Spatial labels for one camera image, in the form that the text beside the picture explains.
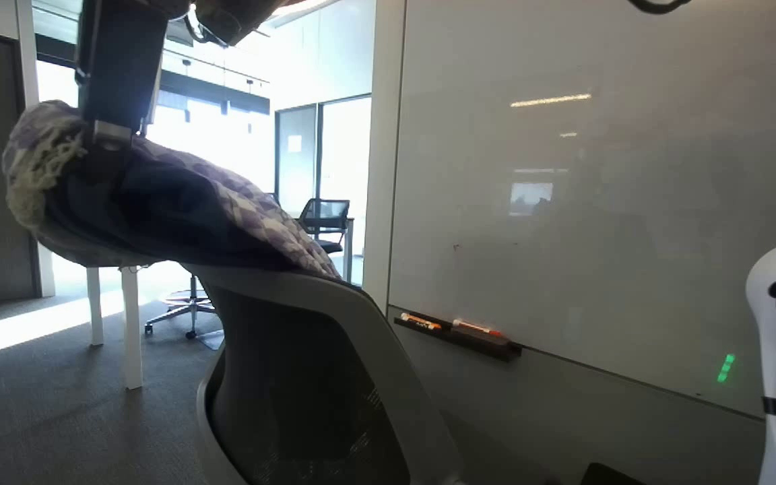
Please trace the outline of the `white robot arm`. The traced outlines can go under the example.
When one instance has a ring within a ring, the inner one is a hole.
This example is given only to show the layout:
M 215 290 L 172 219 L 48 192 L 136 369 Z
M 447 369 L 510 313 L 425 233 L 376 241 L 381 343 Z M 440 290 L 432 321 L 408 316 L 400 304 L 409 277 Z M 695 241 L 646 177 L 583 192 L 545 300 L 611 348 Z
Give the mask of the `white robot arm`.
M 225 348 L 242 485 L 776 485 L 776 0 L 378 0 L 367 258 L 138 164 L 99 223 Z

